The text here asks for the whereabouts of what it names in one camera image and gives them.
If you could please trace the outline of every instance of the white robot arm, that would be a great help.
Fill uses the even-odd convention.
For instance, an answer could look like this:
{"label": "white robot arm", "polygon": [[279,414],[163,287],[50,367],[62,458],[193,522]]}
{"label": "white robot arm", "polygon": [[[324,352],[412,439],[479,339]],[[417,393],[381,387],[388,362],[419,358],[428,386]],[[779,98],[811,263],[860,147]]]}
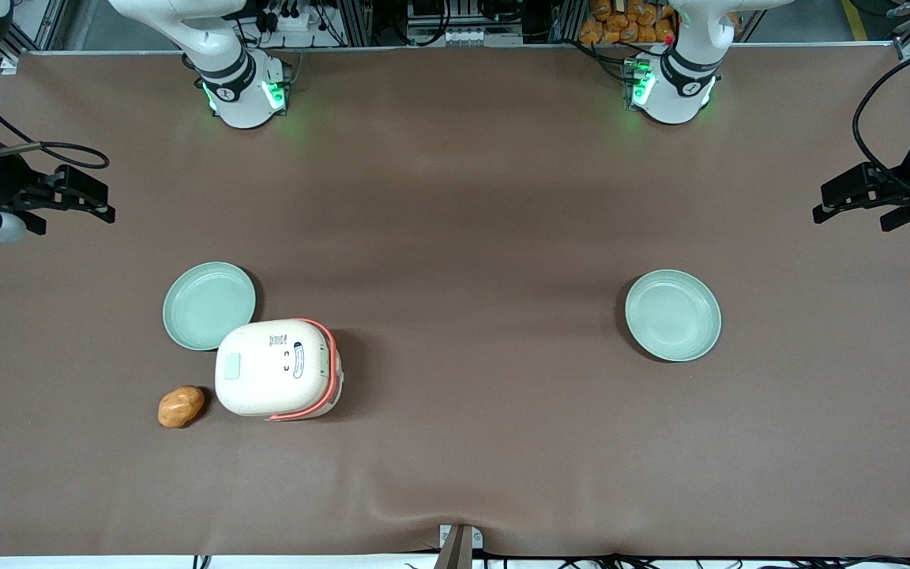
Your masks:
{"label": "white robot arm", "polygon": [[289,68],[263,50],[246,50],[220,16],[246,0],[111,0],[118,13],[163,33],[202,76],[209,106],[237,129],[260,126],[286,111]]}
{"label": "white robot arm", "polygon": [[693,119],[708,103],[715,71],[735,37],[729,12],[767,10],[792,0],[671,0],[679,29],[671,46],[639,55],[636,83],[628,88],[632,107],[650,118],[678,125]]}

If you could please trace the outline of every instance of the rice cooker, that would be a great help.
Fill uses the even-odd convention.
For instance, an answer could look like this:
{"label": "rice cooker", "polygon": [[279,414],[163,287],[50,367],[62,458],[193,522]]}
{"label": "rice cooker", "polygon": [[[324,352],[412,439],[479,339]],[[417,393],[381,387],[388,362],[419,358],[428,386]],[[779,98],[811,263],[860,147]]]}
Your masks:
{"label": "rice cooker", "polygon": [[314,320],[245,324],[216,350],[216,397],[232,413],[270,421],[318,417],[342,390],[336,339]]}

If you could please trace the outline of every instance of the green plate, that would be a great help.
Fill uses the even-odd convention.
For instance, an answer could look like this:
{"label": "green plate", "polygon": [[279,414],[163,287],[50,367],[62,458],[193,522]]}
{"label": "green plate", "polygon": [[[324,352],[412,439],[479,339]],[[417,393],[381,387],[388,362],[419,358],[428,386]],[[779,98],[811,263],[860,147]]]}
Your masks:
{"label": "green plate", "polygon": [[662,360],[696,360],[722,333],[715,295],[680,270],[654,270],[638,278],[627,293],[625,311],[634,339]]}
{"label": "green plate", "polygon": [[237,266],[210,262],[178,277],[164,299],[164,328],[188,349],[217,349],[255,314],[255,284]]}

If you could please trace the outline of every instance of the orange rim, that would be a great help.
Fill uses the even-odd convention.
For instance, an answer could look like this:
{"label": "orange rim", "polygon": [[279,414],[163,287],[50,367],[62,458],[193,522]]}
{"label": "orange rim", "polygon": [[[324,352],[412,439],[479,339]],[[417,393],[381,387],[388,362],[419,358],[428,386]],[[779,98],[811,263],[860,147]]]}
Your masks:
{"label": "orange rim", "polygon": [[322,407],[325,407],[329,401],[332,400],[333,395],[336,395],[336,388],[339,386],[339,378],[336,376],[336,338],[332,335],[332,332],[329,332],[329,328],[325,328],[321,323],[315,322],[314,320],[308,320],[306,318],[294,318],[294,320],[299,320],[300,322],[306,322],[308,324],[314,325],[319,328],[319,330],[324,333],[325,337],[329,339],[329,388],[325,390],[325,395],[322,395],[322,399],[315,401],[311,407],[300,411],[294,411],[292,413],[277,413],[275,415],[270,415],[267,419],[268,421],[292,421],[293,419],[302,419],[307,417],[311,413],[318,411]]}

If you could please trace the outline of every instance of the cable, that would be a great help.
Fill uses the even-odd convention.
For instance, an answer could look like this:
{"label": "cable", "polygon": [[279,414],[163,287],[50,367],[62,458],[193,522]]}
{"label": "cable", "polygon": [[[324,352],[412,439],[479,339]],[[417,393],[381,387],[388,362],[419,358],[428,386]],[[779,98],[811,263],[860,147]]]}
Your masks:
{"label": "cable", "polygon": [[595,44],[592,45],[592,53],[596,54],[596,61],[599,62],[599,68],[601,68],[603,70],[603,72],[606,72],[606,75],[613,77],[614,79],[616,79],[617,81],[620,81],[621,83],[628,82],[628,80],[625,79],[622,75],[618,75],[617,72],[613,71],[609,67],[606,67],[606,64],[604,64],[602,57],[600,57],[600,55],[599,55],[599,52],[596,51]]}
{"label": "cable", "polygon": [[241,33],[241,40],[242,40],[242,42],[245,43],[245,46],[248,46],[248,44],[250,42],[253,44],[253,46],[257,47],[259,44],[259,40],[257,39],[257,37],[252,36],[250,33],[245,33],[245,26],[241,25],[241,17],[234,16],[234,21],[238,22],[238,32]]}
{"label": "cable", "polygon": [[[877,90],[880,89],[880,87],[882,87],[884,85],[884,83],[886,83],[891,77],[894,77],[895,75],[897,75],[897,73],[899,71],[908,67],[909,65],[910,65],[910,58],[907,58],[903,62],[899,62],[899,64],[896,64],[894,66],[894,68],[892,68],[887,73],[882,75],[882,77],[880,79],[878,79],[877,82],[875,82],[873,84],[873,86],[870,87],[870,90],[867,91],[866,95],[864,95],[863,100],[859,102],[859,107],[855,109],[855,115],[852,116],[852,136],[855,137],[855,143],[857,145],[859,145],[859,150],[863,151],[863,155],[866,156],[866,159],[869,160],[871,162],[871,164],[873,164],[875,166],[875,168],[880,170],[880,172],[882,174],[884,174],[884,176],[887,176],[887,178],[889,180],[893,181],[893,183],[896,183],[896,184],[900,185],[900,187],[903,187],[904,190],[906,190],[908,192],[908,194],[910,194],[910,183],[906,183],[906,181],[899,178],[897,176],[897,174],[895,174],[894,172],[891,172],[891,169],[889,169],[887,166],[885,166],[884,163],[882,163],[880,161],[880,159],[878,159],[877,156],[875,156],[873,154],[873,151],[870,150],[869,145],[866,145],[866,142],[863,140],[862,133],[859,132],[859,118],[860,118],[860,116],[863,115],[863,109],[866,109],[866,105],[869,104],[871,98],[873,98],[873,95],[877,92]],[[898,559],[898,558],[877,556],[875,558],[863,558],[863,559],[866,560],[866,559]],[[850,567],[851,565],[856,565],[857,563],[862,563],[862,561],[851,562],[851,563],[845,564],[844,567]]]}
{"label": "cable", "polygon": [[[11,130],[12,134],[16,134],[16,136],[23,139],[23,141],[26,141],[26,143],[40,145],[39,150],[41,152],[44,152],[44,154],[47,154],[48,156],[51,156],[57,160],[66,162],[66,164],[72,164],[73,166],[78,166],[80,168],[87,168],[89,170],[100,170],[100,169],[104,169],[104,168],[108,167],[109,165],[111,165],[111,159],[108,159],[107,155],[105,155],[104,152],[101,152],[94,148],[90,148],[87,145],[81,145],[81,144],[75,144],[75,143],[62,143],[61,141],[35,141],[31,137],[26,136],[26,134],[23,134],[22,130],[19,130],[19,129],[17,129],[17,127],[12,126],[12,123],[8,122],[8,120],[4,119],[2,115],[0,115],[0,123],[2,123],[2,125],[4,127],[6,127],[6,129]],[[58,154],[58,152],[51,150],[53,148],[64,148],[64,149],[68,149],[68,150],[75,150],[78,152],[86,152],[86,154],[100,158],[100,163],[94,164],[94,163],[90,163],[90,162],[82,162],[80,160],[69,158],[68,156],[65,156],[64,154]]]}
{"label": "cable", "polygon": [[329,15],[326,13],[325,5],[322,4],[322,0],[317,0],[311,4],[314,5],[314,10],[318,12],[318,17],[322,19],[322,22],[325,22],[325,28],[329,30],[329,35],[332,36],[332,39],[336,40],[339,47],[346,47],[346,42],[343,42],[343,36],[336,30],[336,25],[329,19]]}
{"label": "cable", "polygon": [[[554,40],[553,43],[568,43],[570,46],[575,46],[578,48],[578,50],[581,50],[582,54],[588,55],[590,58],[594,58],[595,60],[602,58],[602,61],[605,62],[618,62],[619,64],[622,64],[622,62],[624,62],[622,58],[609,58],[606,57],[606,55],[596,55],[595,44],[593,44],[592,47],[588,47],[585,46],[584,43],[578,42],[578,40],[572,40],[569,37],[563,37],[563,39]],[[621,46],[632,48],[632,50],[635,51],[641,51],[642,54],[655,55],[657,58],[662,57],[662,54],[657,54],[654,53],[654,51],[648,51],[643,47],[635,46],[634,43],[621,43]]]}
{"label": "cable", "polygon": [[294,83],[297,82],[297,78],[300,77],[300,66],[304,63],[304,50],[300,50],[300,55],[297,57],[297,66],[293,68],[293,72],[290,73],[290,86],[292,87]]}
{"label": "cable", "polygon": [[407,0],[395,0],[395,6],[393,8],[393,30],[395,32],[395,36],[398,36],[398,39],[400,39],[402,43],[407,44],[407,46],[414,47],[427,47],[430,46],[431,43],[440,40],[441,37],[445,35],[445,32],[447,32],[448,24],[451,23],[452,11],[451,6],[448,5],[448,0],[439,0],[439,2],[441,4],[441,16],[438,21],[438,29],[436,32],[434,32],[434,35],[431,36],[431,38],[425,43],[417,43],[416,40],[410,40],[409,37],[402,32],[400,25],[398,25],[398,22],[400,22],[401,19],[400,14],[404,14],[404,11],[401,11],[401,7],[405,6]]}

